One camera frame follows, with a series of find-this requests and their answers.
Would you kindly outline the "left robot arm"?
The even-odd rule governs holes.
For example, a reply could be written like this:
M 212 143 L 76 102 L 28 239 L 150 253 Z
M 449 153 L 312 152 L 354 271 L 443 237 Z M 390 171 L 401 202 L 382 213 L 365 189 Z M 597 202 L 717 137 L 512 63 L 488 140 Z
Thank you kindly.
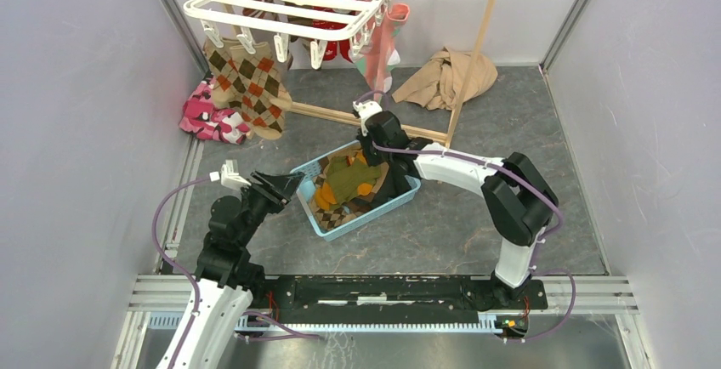
M 303 179 L 301 172 L 253 172 L 245 179 L 224 164 L 220 170 L 185 184 L 215 182 L 233 193 L 212 205 L 208 232 L 193 272 L 169 257 L 158 237 L 152 238 L 162 259 L 191 285 L 189 300 L 158 364 L 160 368 L 217 367 L 243 314 L 267 296 L 264 267 L 251 262 L 247 245 L 265 218 L 279 213 L 291 201 Z

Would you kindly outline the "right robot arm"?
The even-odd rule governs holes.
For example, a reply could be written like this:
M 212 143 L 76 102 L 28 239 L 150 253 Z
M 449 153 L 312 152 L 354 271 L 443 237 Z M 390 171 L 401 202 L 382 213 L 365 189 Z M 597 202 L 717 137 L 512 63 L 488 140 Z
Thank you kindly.
M 355 115 L 360 120 L 357 139 L 370 163 L 385 162 L 393 175 L 449 184 L 483 199 L 502 237 L 491 297 L 503 308 L 520 302 L 537 243 L 555 230 L 552 221 L 563 221 L 558 197 L 531 160 L 519 152 L 506 158 L 474 156 L 411 138 L 395 114 L 376 104 Z

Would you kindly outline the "white plastic clip hanger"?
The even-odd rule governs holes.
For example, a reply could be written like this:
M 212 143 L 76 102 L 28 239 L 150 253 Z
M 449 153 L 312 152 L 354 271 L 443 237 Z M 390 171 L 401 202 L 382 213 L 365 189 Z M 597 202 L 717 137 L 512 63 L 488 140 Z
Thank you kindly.
M 199 20 L 205 36 L 222 47 L 219 25 L 231 26 L 236 39 L 253 54 L 257 44 L 255 31 L 272 35 L 280 62 L 288 57 L 292 37 L 310 41 L 310 63 L 321 67 L 331 42 L 346 41 L 356 56 L 368 43 L 372 28 L 367 22 L 391 0 L 189 0 L 186 16 Z

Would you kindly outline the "green orange striped sock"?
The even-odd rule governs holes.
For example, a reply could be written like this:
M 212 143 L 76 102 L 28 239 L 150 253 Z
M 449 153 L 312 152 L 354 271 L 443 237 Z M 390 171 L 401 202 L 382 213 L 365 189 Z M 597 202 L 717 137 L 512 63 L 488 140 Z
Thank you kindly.
M 366 196 L 381 178 L 380 166 L 370 166 L 361 150 L 333 156 L 325 168 L 324 181 L 315 191 L 316 205 L 333 211 L 358 196 Z

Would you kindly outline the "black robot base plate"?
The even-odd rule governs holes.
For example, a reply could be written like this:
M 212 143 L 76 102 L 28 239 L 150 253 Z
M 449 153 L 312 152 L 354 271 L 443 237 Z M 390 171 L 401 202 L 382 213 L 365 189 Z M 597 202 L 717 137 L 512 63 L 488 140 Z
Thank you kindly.
M 523 336 L 549 306 L 542 281 L 504 290 L 471 275 L 280 275 L 250 309 L 302 333 L 481 333 Z

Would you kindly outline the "argyle patterned sock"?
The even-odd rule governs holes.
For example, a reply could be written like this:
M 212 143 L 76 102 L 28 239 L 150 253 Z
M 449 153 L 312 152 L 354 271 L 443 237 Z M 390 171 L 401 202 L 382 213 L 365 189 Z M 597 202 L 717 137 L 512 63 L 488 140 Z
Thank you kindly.
M 203 53 L 213 75 L 214 87 L 211 99 L 218 108 L 233 108 L 239 110 L 246 86 L 241 80 L 233 52 L 245 52 L 241 43 L 234 38 L 223 37 L 223 46 L 218 47 L 207 38 L 203 44 Z
M 285 66 L 275 59 L 268 43 L 255 45 L 253 54 L 242 46 L 230 48 L 241 86 L 236 107 L 243 121 L 263 139 L 279 139 L 286 127 L 286 111 L 292 98 L 282 80 Z

